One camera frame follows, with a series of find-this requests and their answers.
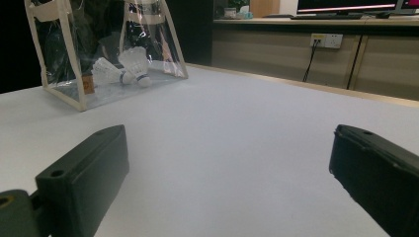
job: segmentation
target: white table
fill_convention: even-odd
[[[419,154],[417,104],[188,69],[84,113],[42,88],[0,95],[0,191],[32,193],[53,161],[124,124],[131,171],[96,236],[386,236],[329,174],[333,131],[362,127]]]

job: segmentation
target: screw hole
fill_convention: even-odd
[[[12,199],[9,197],[0,197],[0,207],[6,205],[7,203],[9,203],[9,201],[11,201]]]
[[[64,171],[57,170],[57,171],[52,172],[51,176],[52,177],[59,177],[59,176],[62,176],[63,174],[64,174]]]

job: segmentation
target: shuttlecock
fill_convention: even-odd
[[[118,60],[130,72],[138,85],[141,87],[151,86],[151,79],[148,77],[148,60],[145,48],[141,46],[132,47],[123,51]]]
[[[100,57],[93,64],[92,75],[93,81],[99,85],[115,82],[130,84],[134,79],[130,72],[118,69],[104,57]]]

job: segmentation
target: electrical socket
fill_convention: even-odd
[[[317,47],[324,47],[326,43],[326,34],[311,34],[310,46],[314,45],[314,40],[320,40],[320,42],[317,44]]]
[[[342,38],[343,35],[328,34],[326,36],[326,42],[324,43],[324,46],[329,48],[340,48],[342,44]]]
[[[311,34],[310,46],[314,45],[315,40],[320,40],[317,47],[340,48],[343,35],[337,34]]]

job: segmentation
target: power cord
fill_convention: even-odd
[[[308,73],[310,72],[311,62],[313,61],[314,53],[319,43],[320,39],[315,39],[313,42],[313,46],[311,47],[310,63],[308,64],[307,70],[305,71],[304,77],[302,78],[302,82],[307,81]]]

